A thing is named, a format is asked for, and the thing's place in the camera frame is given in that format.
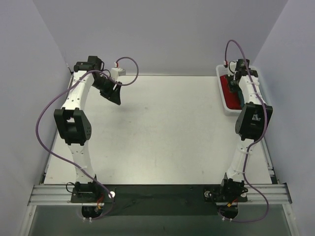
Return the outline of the blue-grey t shirt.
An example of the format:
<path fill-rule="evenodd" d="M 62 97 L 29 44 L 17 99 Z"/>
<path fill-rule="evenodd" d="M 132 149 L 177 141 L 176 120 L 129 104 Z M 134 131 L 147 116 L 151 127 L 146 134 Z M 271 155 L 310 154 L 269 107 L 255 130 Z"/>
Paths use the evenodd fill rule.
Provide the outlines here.
<path fill-rule="evenodd" d="M 240 100 L 240 107 L 243 108 L 245 102 L 244 102 L 244 96 L 243 96 L 243 93 L 242 91 L 239 89 L 238 92 L 238 97 L 239 97 L 239 100 Z"/>

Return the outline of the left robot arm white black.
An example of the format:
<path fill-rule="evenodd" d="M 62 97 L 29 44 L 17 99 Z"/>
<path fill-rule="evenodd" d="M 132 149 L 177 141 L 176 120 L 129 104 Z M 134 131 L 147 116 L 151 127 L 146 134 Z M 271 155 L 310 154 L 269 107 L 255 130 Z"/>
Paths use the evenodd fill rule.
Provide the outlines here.
<path fill-rule="evenodd" d="M 75 164 L 73 194 L 82 195 L 88 202 L 95 202 L 103 193 L 95 182 L 96 174 L 89 153 L 88 141 L 92 136 L 92 125 L 84 112 L 88 93 L 94 87 L 103 98 L 120 105 L 121 84 L 117 79 L 120 75 L 125 75 L 117 63 L 109 71 L 109 79 L 102 75 L 103 71 L 103 62 L 97 56 L 89 56 L 87 61 L 77 62 L 73 69 L 72 89 L 62 107 L 54 111 L 59 135 L 68 145 Z"/>

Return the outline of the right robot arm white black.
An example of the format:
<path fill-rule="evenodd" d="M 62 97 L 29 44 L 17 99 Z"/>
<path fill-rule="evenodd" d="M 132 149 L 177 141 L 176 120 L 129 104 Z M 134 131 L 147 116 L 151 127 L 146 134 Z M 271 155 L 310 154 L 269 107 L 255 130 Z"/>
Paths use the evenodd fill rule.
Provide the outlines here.
<path fill-rule="evenodd" d="M 263 138 L 273 113 L 273 107 L 267 105 L 261 95 L 258 73 L 249 68 L 249 63 L 248 59 L 238 59 L 226 65 L 228 91 L 238 95 L 242 109 L 235 123 L 239 143 L 218 188 L 219 197 L 225 201 L 244 197 L 247 193 L 247 163 L 255 145 Z"/>

